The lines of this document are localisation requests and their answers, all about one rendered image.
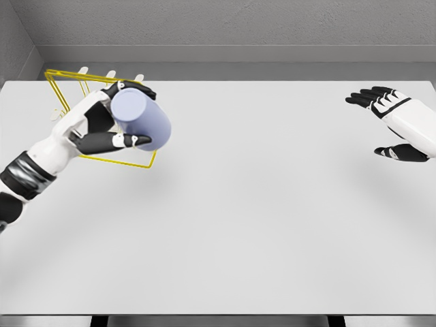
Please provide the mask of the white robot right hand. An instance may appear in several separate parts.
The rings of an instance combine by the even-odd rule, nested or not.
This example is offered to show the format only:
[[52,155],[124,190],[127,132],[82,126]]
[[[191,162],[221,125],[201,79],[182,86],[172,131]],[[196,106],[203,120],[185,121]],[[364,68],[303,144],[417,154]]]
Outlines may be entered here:
[[352,93],[349,104],[370,110],[405,144],[379,147],[376,155],[406,162],[436,159],[436,112],[396,89],[372,87]]

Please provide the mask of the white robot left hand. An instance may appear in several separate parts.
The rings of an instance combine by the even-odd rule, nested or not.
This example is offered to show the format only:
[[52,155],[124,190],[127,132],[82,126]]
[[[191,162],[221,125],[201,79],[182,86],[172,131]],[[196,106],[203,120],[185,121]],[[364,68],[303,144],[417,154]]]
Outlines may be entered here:
[[128,80],[119,80],[89,93],[53,128],[50,137],[56,141],[59,150],[73,158],[150,144],[153,141],[151,133],[110,131],[116,123],[112,102],[123,91],[136,93],[142,102],[156,100],[156,93],[150,88]]

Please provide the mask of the lavender cylindrical cup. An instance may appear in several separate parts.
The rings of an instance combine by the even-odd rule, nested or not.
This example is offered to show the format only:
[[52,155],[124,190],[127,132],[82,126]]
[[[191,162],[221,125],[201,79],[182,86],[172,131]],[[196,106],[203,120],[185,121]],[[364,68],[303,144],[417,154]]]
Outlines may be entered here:
[[114,120],[126,134],[148,136],[151,142],[138,145],[144,151],[160,149],[169,140],[171,124],[165,112],[149,96],[137,89],[119,91],[111,101]]

